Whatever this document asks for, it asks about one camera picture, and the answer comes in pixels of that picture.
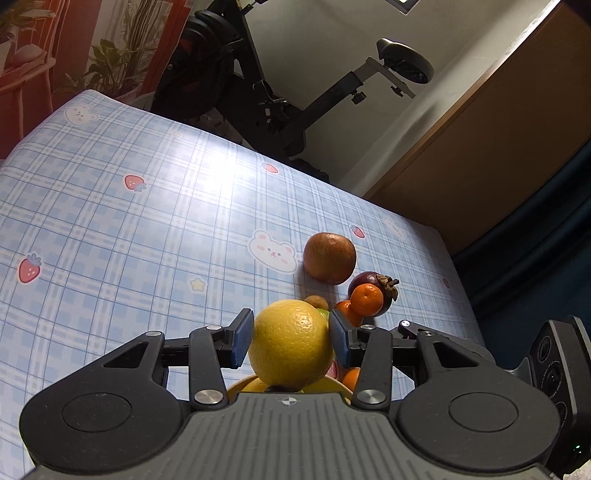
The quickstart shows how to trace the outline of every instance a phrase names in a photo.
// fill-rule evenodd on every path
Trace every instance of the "blue plaid tablecloth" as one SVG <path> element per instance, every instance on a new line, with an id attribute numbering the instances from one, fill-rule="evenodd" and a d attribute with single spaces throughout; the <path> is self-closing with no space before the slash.
<path id="1" fill-rule="evenodd" d="M 303 273 L 317 232 L 355 244 L 355 274 L 400 279 L 401 319 L 482 343 L 439 234 L 214 135 L 86 91 L 0 168 L 0 478 L 32 468 L 25 402 L 147 330 L 184 337 L 279 299 L 346 297 Z M 252 372 L 248 358 L 228 384 Z M 392 392 L 412 382 L 395 371 Z M 187 398 L 187 371 L 168 389 Z"/>

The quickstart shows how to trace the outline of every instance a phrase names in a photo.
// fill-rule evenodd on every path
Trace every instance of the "yellow star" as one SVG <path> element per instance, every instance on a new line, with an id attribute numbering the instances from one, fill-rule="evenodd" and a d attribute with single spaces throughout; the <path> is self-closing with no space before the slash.
<path id="1" fill-rule="evenodd" d="M 191 280 L 191 288 L 193 291 L 204 291 L 205 286 L 207 285 L 201 278 L 196 278 L 195 280 Z"/>

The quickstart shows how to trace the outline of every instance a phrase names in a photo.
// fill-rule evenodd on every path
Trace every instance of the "blue curtain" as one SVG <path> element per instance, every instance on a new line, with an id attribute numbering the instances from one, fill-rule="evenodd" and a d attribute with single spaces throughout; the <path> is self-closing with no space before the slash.
<path id="1" fill-rule="evenodd" d="M 453 261 L 499 366 L 517 366 L 548 319 L 576 315 L 591 333 L 591 140 Z"/>

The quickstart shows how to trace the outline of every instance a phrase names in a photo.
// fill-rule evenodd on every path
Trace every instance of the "yellow bowl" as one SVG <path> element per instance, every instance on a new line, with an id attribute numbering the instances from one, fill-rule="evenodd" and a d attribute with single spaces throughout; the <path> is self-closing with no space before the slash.
<path id="1" fill-rule="evenodd" d="M 231 385 L 230 388 L 228 388 L 228 397 L 230 398 L 230 401 L 236 400 L 238 392 L 241 392 L 250 382 L 257 378 L 256 375 L 250 375 Z M 340 393 L 348 404 L 350 404 L 351 398 L 353 397 L 353 392 L 351 392 L 351 390 L 338 380 L 331 377 L 323 377 L 317 382 L 312 383 L 312 385 L 304 387 L 302 390 L 304 393 Z"/>

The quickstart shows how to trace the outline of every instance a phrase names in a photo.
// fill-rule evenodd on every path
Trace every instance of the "purple fruit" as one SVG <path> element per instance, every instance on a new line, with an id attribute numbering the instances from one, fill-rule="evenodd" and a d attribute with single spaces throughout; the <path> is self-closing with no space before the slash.
<path id="1" fill-rule="evenodd" d="M 363 285 L 364 283 L 371 283 L 382 291 L 382 295 L 384 295 L 384 305 L 378 313 L 373 315 L 373 317 L 379 317 L 380 315 L 383 315 L 390 308 L 392 301 L 396 301 L 398 298 L 398 289 L 396 288 L 396 285 L 400 283 L 400 280 L 387 275 L 379 274 L 377 272 L 363 272 L 351 280 L 349 289 L 347 290 L 349 297 L 351 297 L 354 289 L 360 285 Z"/>

